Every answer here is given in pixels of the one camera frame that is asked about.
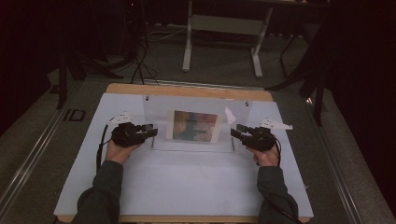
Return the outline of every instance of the person's left hand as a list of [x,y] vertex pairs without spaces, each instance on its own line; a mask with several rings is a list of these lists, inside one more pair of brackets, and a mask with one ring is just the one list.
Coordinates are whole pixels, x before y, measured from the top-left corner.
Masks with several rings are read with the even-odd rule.
[[123,165],[130,157],[132,151],[139,148],[142,144],[134,145],[131,147],[120,147],[117,146],[113,140],[109,141],[107,144],[106,160],[115,161]]

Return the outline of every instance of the gray carpet floor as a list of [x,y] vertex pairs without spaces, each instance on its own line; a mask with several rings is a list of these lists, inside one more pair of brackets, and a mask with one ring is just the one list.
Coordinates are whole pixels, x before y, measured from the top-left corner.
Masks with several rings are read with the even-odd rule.
[[[250,59],[249,48],[255,39],[240,35],[194,33],[191,70],[182,72],[185,48],[183,29],[149,27],[148,49],[139,48],[138,53],[138,58],[144,62],[141,68],[146,84],[256,90],[285,80],[278,57],[287,40],[271,35],[264,39],[260,52],[264,73],[261,79],[254,77]],[[300,38],[290,47],[285,55],[289,72],[298,64],[306,47]],[[69,77],[69,97],[62,109],[56,110],[57,95],[47,92],[1,136],[0,192],[5,192],[25,158],[37,148],[36,143],[43,142],[40,136],[48,132],[52,120],[62,119],[67,109],[87,112],[82,122],[56,120],[48,141],[44,141],[41,147],[40,158],[33,164],[34,169],[28,174],[23,188],[16,192],[6,214],[0,219],[1,223],[54,222],[53,209],[101,95],[109,83],[131,82],[135,69],[136,63],[116,69],[114,72],[124,76],[124,79],[111,79],[87,68],[89,74],[85,81],[74,81]],[[49,74],[53,84],[57,83],[57,75],[56,70]],[[142,83],[139,75],[136,75],[134,83]],[[298,96],[300,86],[301,83],[296,83],[274,92],[274,97],[280,110],[284,111],[282,119],[298,127],[289,137],[314,210],[315,217],[310,223],[396,223],[353,135],[332,100],[332,94],[325,91],[321,115],[323,127],[312,129],[311,125],[315,125],[310,119],[312,108]],[[338,183],[346,188],[340,189]],[[358,213],[357,220],[349,215],[343,197],[340,197],[342,192],[349,193],[353,200],[352,208]]]

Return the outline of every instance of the colorful picture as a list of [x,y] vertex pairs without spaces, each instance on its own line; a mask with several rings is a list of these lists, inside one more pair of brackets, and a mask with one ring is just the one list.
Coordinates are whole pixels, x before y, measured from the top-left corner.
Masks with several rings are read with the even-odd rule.
[[167,139],[215,143],[219,137],[221,116],[214,114],[171,111]]

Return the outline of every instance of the table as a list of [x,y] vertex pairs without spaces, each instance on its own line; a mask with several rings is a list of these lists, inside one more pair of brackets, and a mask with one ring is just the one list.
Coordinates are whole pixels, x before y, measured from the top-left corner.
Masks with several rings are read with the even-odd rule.
[[[91,185],[95,175],[94,155],[96,150],[92,148],[97,146],[97,141],[99,141],[98,138],[101,137],[100,132],[103,131],[101,120],[107,117],[108,113],[114,113],[114,109],[119,111],[120,109],[131,107],[131,104],[125,104],[125,102],[132,103],[135,111],[139,110],[139,106],[136,105],[138,104],[136,96],[142,97],[140,94],[143,94],[143,97],[146,97],[148,94],[150,98],[164,95],[172,97],[187,96],[189,100],[192,101],[196,99],[205,99],[209,101],[210,99],[226,101],[227,104],[233,104],[233,102],[238,101],[241,101],[243,104],[249,102],[252,105],[250,110],[252,111],[251,114],[258,114],[257,112],[261,114],[263,112],[262,109],[266,110],[265,108],[261,110],[253,109],[254,106],[256,106],[256,108],[261,108],[260,106],[262,104],[276,108],[276,103],[273,102],[271,94],[267,91],[218,90],[209,88],[140,86],[128,84],[109,85],[92,119],[90,129],[87,132],[69,177],[64,184],[63,192],[55,209],[54,214],[58,216],[61,221],[69,222],[72,220],[74,214],[77,212],[76,204],[79,194]],[[271,114],[269,111],[267,112],[268,116],[271,118],[281,120],[277,110],[273,111],[275,114]],[[134,121],[139,122],[142,120],[140,120],[138,116],[135,116]],[[282,161],[284,161],[284,165],[281,166],[285,172],[286,184],[288,187],[291,187],[290,194],[296,198],[302,213],[305,214],[305,216],[301,217],[301,220],[308,221],[313,216],[312,209],[305,192],[299,169],[293,157],[288,137],[284,130],[277,130],[276,136],[282,142]],[[120,221],[256,222],[256,216],[262,202],[262,197],[256,190],[255,180],[257,178],[258,167],[252,162],[251,155],[245,149],[236,150],[236,153],[210,153],[210,157],[208,155],[208,152],[182,151],[169,153],[169,151],[153,152],[149,149],[136,151],[131,159],[129,159],[131,162],[124,165],[124,173],[128,175],[124,175],[124,184],[120,201]],[[156,169],[153,169],[152,166],[145,166],[145,164],[156,166]],[[147,176],[140,175],[140,172],[143,172]],[[156,177],[162,175],[166,175],[166,177],[160,177],[162,181],[160,181],[161,184],[159,184],[158,181],[156,182]],[[223,187],[221,185],[222,181],[214,181],[214,179],[218,178],[221,178],[224,183],[228,183],[232,187],[223,188],[223,190],[221,190]],[[183,191],[189,189],[185,188],[186,186],[193,188],[195,184],[199,185],[199,189],[201,189],[194,192],[195,196],[194,194],[190,195],[188,192],[187,194],[183,194]],[[147,194],[145,192],[148,191],[147,188],[157,190],[157,194],[154,191]],[[187,201],[183,199],[180,200],[177,198],[178,194],[183,196],[180,198],[192,197],[191,199],[195,201],[192,203],[189,198],[186,199]],[[161,199],[157,203],[163,203],[162,206],[156,206],[156,203],[150,204],[150,202],[155,202],[155,199],[159,197],[161,197]],[[198,210],[198,214],[194,214],[195,211],[191,212],[191,204],[199,206],[200,203],[202,203],[200,198],[210,201],[206,207],[209,207],[209,210],[213,210],[213,213],[208,215],[204,214],[208,212],[205,206],[200,206],[201,212],[199,211],[200,209],[195,209],[195,207],[193,207],[193,210]],[[237,202],[240,201],[241,206],[238,206],[238,204],[230,206],[230,203],[233,204],[235,200]],[[181,214],[175,214],[175,211],[169,209],[169,207],[172,206],[166,206],[169,203],[172,204],[175,202],[176,206],[181,206],[177,208],[182,210]],[[235,208],[240,207],[249,207],[249,209],[242,212],[236,211],[237,209],[235,210]],[[157,214],[156,209],[162,210],[161,213]]]
[[282,6],[282,5],[314,6],[314,7],[324,6],[323,4],[314,4],[314,3],[308,4],[305,0],[247,1],[247,2],[263,3],[269,6],[267,11],[264,12],[265,19],[263,21],[258,21],[258,20],[245,20],[245,19],[237,19],[237,18],[196,15],[192,13],[192,2],[193,0],[189,0],[188,19],[187,19],[187,43],[184,52],[182,70],[184,72],[190,71],[191,51],[192,51],[192,43],[191,43],[192,30],[206,30],[206,31],[216,31],[216,32],[242,34],[242,35],[256,35],[258,37],[256,45],[250,49],[256,78],[262,78],[262,67],[260,63],[259,52],[262,47],[262,41],[264,39],[265,32],[271,20],[271,15],[274,10],[274,7]]

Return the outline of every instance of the desk leg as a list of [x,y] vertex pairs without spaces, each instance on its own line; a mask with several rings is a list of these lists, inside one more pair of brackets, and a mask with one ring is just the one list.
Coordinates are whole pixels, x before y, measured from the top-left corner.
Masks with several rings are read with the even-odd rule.
[[192,0],[189,1],[189,17],[187,18],[187,44],[186,49],[184,51],[184,60],[183,60],[183,72],[190,71],[190,61],[191,61],[191,32],[192,32]]
[[267,15],[265,16],[265,21],[262,22],[262,29],[260,30],[259,40],[257,41],[256,47],[251,49],[251,58],[253,60],[254,74],[256,78],[262,78],[262,67],[260,65],[259,51],[262,47],[262,41],[264,40],[265,32],[267,31],[272,12],[273,8],[268,8]]

